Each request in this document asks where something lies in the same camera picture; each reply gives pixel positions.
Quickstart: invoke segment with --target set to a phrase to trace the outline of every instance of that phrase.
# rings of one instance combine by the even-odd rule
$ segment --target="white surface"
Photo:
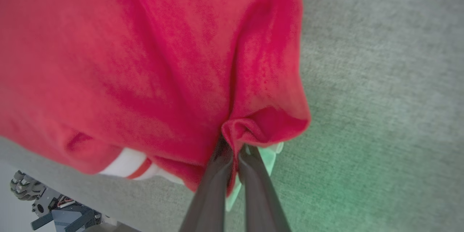
[[[145,160],[145,153],[131,148],[124,148],[119,156],[100,174],[127,177],[137,171]]]
[[[37,219],[32,212],[33,201],[21,201],[10,192],[10,180],[18,169],[0,161],[0,232],[31,232],[30,223]],[[55,232],[53,222],[36,230]]]

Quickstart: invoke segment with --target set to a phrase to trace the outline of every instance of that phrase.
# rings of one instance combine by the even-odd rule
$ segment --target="red towel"
[[[237,155],[310,122],[302,0],[0,0],[0,9],[0,134],[84,173],[144,178],[159,166],[195,190],[221,132]]]

